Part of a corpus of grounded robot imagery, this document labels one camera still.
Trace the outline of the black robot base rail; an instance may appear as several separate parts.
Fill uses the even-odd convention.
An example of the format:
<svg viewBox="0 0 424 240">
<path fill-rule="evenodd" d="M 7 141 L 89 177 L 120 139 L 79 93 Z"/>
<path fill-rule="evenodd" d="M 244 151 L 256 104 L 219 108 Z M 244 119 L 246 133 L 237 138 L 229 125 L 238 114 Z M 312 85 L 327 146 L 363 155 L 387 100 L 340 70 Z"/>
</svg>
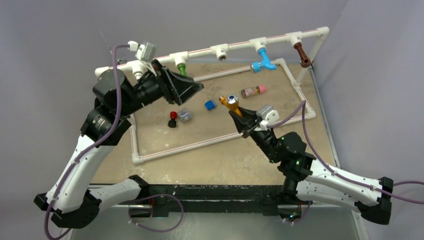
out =
<svg viewBox="0 0 424 240">
<path fill-rule="evenodd" d="M 291 185 L 149 184 L 129 201 L 152 207 L 154 217 L 170 213 L 246 213 L 278 216 L 284 206 L 306 207 Z"/>
</svg>

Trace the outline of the orange water faucet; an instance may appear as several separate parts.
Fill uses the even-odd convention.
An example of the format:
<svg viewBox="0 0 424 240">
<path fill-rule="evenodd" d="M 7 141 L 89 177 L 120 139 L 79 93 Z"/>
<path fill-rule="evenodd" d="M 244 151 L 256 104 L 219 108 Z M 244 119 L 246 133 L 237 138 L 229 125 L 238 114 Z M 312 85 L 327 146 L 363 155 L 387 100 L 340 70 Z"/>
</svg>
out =
<svg viewBox="0 0 424 240">
<path fill-rule="evenodd" d="M 230 111 L 234 112 L 236 115 L 242 117 L 242 113 L 239 110 L 239 98 L 236 94 L 229 94 L 227 96 L 220 96 L 218 98 L 219 102 L 226 106 Z"/>
</svg>

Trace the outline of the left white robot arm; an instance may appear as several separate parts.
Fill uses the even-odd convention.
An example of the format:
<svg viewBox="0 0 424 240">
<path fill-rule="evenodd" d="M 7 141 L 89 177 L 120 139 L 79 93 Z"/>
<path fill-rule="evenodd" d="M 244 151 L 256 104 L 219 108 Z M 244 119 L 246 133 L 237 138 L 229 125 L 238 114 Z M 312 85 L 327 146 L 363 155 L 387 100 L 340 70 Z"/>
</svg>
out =
<svg viewBox="0 0 424 240">
<path fill-rule="evenodd" d="M 99 75 L 92 91 L 94 108 L 84 120 L 73 155 L 65 170 L 46 193 L 34 203 L 46 213 L 48 222 L 59 228 L 82 229 L 97 215 L 120 203 L 138 205 L 149 199 L 148 183 L 137 175 L 122 182 L 90 190 L 94 175 L 106 157 L 131 127 L 129 117 L 163 98 L 183 105 L 203 89 L 192 77 L 171 71 L 153 60 L 152 69 L 131 84 L 124 71 L 108 69 Z"/>
</svg>

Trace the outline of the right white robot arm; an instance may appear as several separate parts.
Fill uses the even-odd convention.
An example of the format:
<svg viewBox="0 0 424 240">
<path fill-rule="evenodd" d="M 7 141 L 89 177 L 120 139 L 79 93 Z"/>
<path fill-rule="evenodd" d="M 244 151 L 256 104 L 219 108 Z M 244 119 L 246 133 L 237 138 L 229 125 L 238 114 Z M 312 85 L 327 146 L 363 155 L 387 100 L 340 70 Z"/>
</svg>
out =
<svg viewBox="0 0 424 240">
<path fill-rule="evenodd" d="M 319 160 L 307 152 L 307 144 L 294 131 L 276 137 L 272 128 L 261 125 L 263 115 L 277 115 L 274 109 L 253 111 L 239 107 L 231 116 L 237 132 L 251 138 L 285 180 L 280 196 L 288 204 L 323 202 L 348 208 L 365 220 L 388 225 L 392 215 L 391 178 L 367 178 Z"/>
</svg>

